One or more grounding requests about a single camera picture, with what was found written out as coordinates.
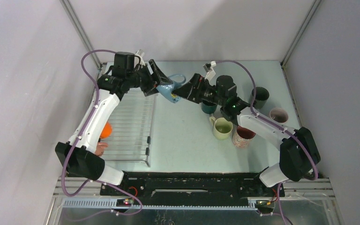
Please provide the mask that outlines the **light blue mug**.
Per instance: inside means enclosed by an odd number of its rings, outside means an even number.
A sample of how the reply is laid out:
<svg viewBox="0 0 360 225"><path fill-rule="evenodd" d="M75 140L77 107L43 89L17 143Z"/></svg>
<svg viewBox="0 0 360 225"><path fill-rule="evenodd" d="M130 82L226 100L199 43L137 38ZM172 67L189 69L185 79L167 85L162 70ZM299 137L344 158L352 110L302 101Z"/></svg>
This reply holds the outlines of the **light blue mug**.
<svg viewBox="0 0 360 225"><path fill-rule="evenodd" d="M181 82L174 81L173 78L182 77L183 80ZM157 91L168 101L172 103L177 103L181 100L181 97L172 93L173 90L181 87L187 80L186 76L183 74L173 74L168 76L168 78L172 81L172 84L165 84L157 86Z"/></svg>

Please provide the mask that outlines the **dark grey mug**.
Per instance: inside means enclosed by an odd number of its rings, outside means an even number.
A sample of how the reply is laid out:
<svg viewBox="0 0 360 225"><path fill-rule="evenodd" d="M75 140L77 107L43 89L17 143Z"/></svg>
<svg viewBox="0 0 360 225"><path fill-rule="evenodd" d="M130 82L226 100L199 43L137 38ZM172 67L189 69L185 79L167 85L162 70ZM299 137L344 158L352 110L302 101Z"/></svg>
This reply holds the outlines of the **dark grey mug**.
<svg viewBox="0 0 360 225"><path fill-rule="evenodd" d="M262 109L267 100L270 97L270 93L264 87L256 87L255 100L253 102L253 107L258 110Z"/></svg>

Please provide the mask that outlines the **lilac mug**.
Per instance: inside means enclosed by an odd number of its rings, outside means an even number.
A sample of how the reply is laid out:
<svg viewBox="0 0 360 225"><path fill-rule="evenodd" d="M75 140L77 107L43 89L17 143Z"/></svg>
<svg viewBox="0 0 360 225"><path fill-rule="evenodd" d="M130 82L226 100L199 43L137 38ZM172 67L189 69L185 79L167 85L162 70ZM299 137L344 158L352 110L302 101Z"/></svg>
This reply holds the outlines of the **lilac mug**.
<svg viewBox="0 0 360 225"><path fill-rule="evenodd" d="M289 120L289 115L283 108L275 107L270 110L269 116L276 122L285 124Z"/></svg>

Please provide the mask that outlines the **salmon pink pitcher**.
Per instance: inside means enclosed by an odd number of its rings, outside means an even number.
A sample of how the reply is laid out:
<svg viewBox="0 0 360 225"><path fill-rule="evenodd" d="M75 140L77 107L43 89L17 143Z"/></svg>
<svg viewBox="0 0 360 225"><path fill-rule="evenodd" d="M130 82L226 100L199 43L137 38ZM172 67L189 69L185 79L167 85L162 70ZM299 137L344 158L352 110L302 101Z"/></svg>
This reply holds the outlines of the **salmon pink pitcher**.
<svg viewBox="0 0 360 225"><path fill-rule="evenodd" d="M95 155L102 156L104 154L105 149L108 147L108 143L106 142L98 142L96 146Z"/></svg>

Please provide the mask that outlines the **orange mug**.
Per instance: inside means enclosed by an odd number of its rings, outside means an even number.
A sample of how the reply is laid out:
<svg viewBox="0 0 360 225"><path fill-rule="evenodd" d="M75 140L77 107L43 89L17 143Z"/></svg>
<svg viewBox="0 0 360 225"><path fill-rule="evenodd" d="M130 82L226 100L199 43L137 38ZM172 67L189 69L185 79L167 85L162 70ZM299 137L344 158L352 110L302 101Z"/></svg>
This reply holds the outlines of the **orange mug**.
<svg viewBox="0 0 360 225"><path fill-rule="evenodd" d="M112 126L109 122L106 122L105 126L103 127L103 130L100 134L100 138L101 139L106 139L108 138L111 133L112 133L113 129L112 129Z"/></svg>

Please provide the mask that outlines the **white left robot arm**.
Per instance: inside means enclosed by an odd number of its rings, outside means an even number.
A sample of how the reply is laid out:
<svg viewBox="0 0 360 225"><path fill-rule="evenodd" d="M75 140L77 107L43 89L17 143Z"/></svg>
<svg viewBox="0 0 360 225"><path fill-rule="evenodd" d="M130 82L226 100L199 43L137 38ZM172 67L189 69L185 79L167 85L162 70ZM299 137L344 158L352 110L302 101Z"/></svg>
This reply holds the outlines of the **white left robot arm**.
<svg viewBox="0 0 360 225"><path fill-rule="evenodd" d="M97 80L94 99L74 134L66 142L59 142L55 152L67 173L92 181L111 184L118 195L129 191L125 172L109 166L95 154L101 133L114 109L131 89L140 89L144 96L158 92L160 85L172 81L159 69L154 60L147 63L138 53L115 52L113 64Z"/></svg>

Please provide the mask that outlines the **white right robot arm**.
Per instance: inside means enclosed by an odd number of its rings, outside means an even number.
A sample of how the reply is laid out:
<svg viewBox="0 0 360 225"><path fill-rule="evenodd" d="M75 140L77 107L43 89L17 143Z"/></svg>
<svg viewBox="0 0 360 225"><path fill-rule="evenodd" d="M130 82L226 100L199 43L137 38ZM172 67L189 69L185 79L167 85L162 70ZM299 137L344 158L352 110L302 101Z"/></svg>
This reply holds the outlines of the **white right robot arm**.
<svg viewBox="0 0 360 225"><path fill-rule="evenodd" d="M219 105L227 121L251 130L279 150L279 162L260 172L259 180L254 182L258 195L266 196L281 182L307 178L309 172L314 174L310 180L318 178L316 164L321 158L311 131L305 127L288 127L260 114L237 96L237 86L231 76L221 75L216 84L211 85L208 79L194 74L172 93L194 103L207 101Z"/></svg>

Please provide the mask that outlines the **pink patterned mug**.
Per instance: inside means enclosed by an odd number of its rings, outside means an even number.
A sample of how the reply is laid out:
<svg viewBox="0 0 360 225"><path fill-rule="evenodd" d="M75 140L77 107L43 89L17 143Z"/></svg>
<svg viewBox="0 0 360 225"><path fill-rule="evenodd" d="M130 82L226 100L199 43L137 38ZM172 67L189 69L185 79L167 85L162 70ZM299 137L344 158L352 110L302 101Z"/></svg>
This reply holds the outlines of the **pink patterned mug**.
<svg viewBox="0 0 360 225"><path fill-rule="evenodd" d="M232 143L237 148L245 148L255 136L256 133L252 130L237 126L232 135Z"/></svg>

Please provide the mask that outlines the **light green mug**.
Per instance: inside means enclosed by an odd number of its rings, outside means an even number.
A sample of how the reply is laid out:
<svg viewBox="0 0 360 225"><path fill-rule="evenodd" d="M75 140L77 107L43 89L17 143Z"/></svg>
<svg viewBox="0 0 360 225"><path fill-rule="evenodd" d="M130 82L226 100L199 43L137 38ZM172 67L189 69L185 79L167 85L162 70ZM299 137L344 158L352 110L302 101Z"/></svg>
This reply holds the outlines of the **light green mug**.
<svg viewBox="0 0 360 225"><path fill-rule="evenodd" d="M212 124L212 133L218 140L227 139L233 130L233 124L227 121L225 118L215 118L214 116L209 117Z"/></svg>

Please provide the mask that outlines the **dark teal mug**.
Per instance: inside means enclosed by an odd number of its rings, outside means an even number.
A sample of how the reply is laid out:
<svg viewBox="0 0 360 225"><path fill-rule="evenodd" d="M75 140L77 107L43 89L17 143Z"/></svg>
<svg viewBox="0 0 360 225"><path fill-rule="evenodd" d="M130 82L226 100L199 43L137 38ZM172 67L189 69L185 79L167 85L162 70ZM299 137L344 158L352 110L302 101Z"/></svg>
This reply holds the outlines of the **dark teal mug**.
<svg viewBox="0 0 360 225"><path fill-rule="evenodd" d="M205 114L213 114L217 110L217 104L210 103L210 102L202 102L201 103L201 110Z"/></svg>

